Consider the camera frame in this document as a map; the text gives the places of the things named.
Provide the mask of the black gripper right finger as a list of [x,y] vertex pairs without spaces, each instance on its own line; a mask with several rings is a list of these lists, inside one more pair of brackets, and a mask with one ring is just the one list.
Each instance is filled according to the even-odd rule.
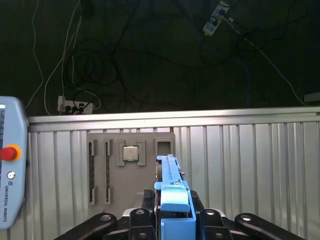
[[205,208],[198,193],[191,191],[196,213],[198,240],[301,240],[302,238],[252,213],[229,219],[218,209]]

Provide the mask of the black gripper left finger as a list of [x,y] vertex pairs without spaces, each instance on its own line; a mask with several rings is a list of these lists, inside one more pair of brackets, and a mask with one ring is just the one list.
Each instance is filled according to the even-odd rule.
[[102,212],[58,236],[58,240],[156,240],[155,192],[145,190],[141,208],[127,209],[120,219]]

